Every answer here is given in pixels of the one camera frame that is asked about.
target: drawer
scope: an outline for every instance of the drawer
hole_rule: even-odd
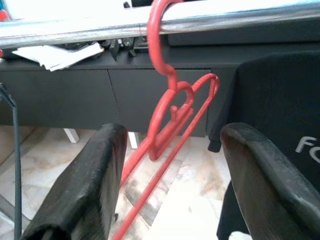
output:
[[[129,131],[145,133],[148,131],[149,121],[161,96],[168,88],[167,78],[153,69],[112,69],[109,76],[118,104],[120,122]],[[180,81],[193,84],[210,70],[178,70]],[[193,105],[196,113],[208,96],[209,83],[197,92]],[[186,99],[184,92],[176,96],[174,104],[179,107]],[[170,119],[166,113],[162,126]],[[206,135],[207,114],[200,120],[193,131],[193,136],[204,137]]]
[[[20,125],[98,129],[120,120],[106,70],[1,71],[0,82],[17,103]],[[0,124],[12,124],[3,102]]]

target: black desk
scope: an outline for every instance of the black desk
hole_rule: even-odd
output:
[[[167,46],[163,54],[178,69],[180,80],[193,83],[211,69],[220,77],[219,93],[193,133],[204,136],[221,114],[226,91],[239,64],[271,53],[318,49],[318,42]],[[120,53],[116,62],[105,52],[96,59],[86,59],[55,72],[25,59],[6,61],[0,63],[0,82],[16,99],[21,125],[98,129],[104,123],[114,122],[133,132],[147,131],[153,110],[167,89],[166,78],[153,69],[148,54],[130,58],[126,52]],[[207,94],[207,86],[197,93],[195,111]],[[183,101],[183,95],[177,96],[177,105]],[[4,104],[0,104],[0,116],[0,125],[12,124],[10,109]]]

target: paper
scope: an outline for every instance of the paper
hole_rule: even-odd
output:
[[[12,53],[37,62],[40,66],[44,66],[46,70],[53,72],[68,68],[83,59],[102,53],[103,51],[104,49],[96,42],[78,50],[67,50],[56,46],[44,45],[21,47]]]

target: marble floor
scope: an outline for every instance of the marble floor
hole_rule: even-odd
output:
[[[77,144],[70,143],[64,130],[59,128],[37,128],[22,143],[22,208],[27,218],[34,217],[56,178],[95,133],[81,129],[77,132],[80,138]],[[223,153],[209,152],[208,144],[208,138],[187,140],[134,220],[125,240],[217,239],[222,200],[230,176]],[[110,236],[138,201],[170,149],[172,146],[157,162],[145,156],[120,190],[116,207],[118,220],[112,224]],[[126,160],[133,151],[128,144]],[[10,155],[4,164],[13,157]],[[0,194],[13,204],[14,166],[6,164],[1,173]],[[13,239],[13,227],[9,219],[0,215],[0,240]]]

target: black cloth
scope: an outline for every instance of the black cloth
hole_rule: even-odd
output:
[[[236,71],[228,123],[247,123],[269,138],[320,191],[320,52],[277,54]],[[225,193],[219,240],[248,233],[231,184]]]

